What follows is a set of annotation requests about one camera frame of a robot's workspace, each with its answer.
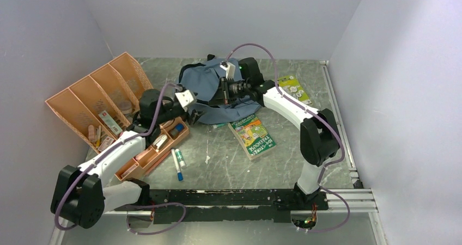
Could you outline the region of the green white glue stick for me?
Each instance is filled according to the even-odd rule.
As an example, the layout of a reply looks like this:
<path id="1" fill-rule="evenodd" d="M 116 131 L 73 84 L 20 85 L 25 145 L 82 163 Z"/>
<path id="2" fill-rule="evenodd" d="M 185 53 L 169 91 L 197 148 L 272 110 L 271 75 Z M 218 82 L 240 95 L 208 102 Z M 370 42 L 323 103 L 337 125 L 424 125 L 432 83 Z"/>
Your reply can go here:
<path id="1" fill-rule="evenodd" d="M 184 160 L 184 156 L 183 156 L 182 152 L 180 151 L 180 149 L 175 149 L 175 154 L 176 154 L 177 161 L 178 161 L 180 167 L 185 168 L 187 165 L 186 165 L 186 162 Z"/>

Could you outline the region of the green treehouse paperback book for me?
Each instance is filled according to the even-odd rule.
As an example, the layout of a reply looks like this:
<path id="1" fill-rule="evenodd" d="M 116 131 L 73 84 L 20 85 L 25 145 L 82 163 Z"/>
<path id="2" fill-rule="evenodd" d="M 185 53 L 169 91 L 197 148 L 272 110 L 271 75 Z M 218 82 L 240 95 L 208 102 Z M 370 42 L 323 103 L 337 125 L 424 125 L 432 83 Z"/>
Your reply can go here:
<path id="1" fill-rule="evenodd" d="M 265 155 L 277 145 L 255 114 L 229 122 L 228 126 L 250 161 Z"/>

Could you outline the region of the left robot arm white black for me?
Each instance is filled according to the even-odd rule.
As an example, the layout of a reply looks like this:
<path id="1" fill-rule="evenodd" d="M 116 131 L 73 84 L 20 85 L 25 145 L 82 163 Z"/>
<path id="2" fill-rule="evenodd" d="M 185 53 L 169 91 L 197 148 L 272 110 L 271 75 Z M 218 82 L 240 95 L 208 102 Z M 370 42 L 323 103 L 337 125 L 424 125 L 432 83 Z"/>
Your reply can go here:
<path id="1" fill-rule="evenodd" d="M 128 179 L 107 186 L 126 162 L 147 150 L 160 136 L 160 125 L 190 115 L 197 92 L 173 85 L 174 97 L 165 97 L 166 87 L 142 93 L 132 124 L 109 147 L 77 167 L 66 166 L 58 174 L 51 202 L 54 224 L 59 230 L 77 226 L 91 228 L 101 216 L 119 207 L 144 210 L 152 206 L 147 183 Z"/>

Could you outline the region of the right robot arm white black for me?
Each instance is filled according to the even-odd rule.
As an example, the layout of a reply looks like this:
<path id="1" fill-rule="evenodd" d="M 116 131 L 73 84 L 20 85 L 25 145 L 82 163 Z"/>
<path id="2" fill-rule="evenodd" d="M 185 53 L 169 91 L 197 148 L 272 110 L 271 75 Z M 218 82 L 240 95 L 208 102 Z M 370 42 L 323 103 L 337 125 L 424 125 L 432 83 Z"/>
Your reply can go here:
<path id="1" fill-rule="evenodd" d="M 305 161 L 294 186 L 294 203 L 300 209 L 309 208 L 320 190 L 321 174 L 341 149 L 332 111 L 312 108 L 284 92 L 275 81 L 265 80 L 254 58 L 245 58 L 237 64 L 223 60 L 219 67 L 225 76 L 219 79 L 216 93 L 208 102 L 210 105 L 230 104 L 248 96 L 299 130 L 300 153 Z"/>

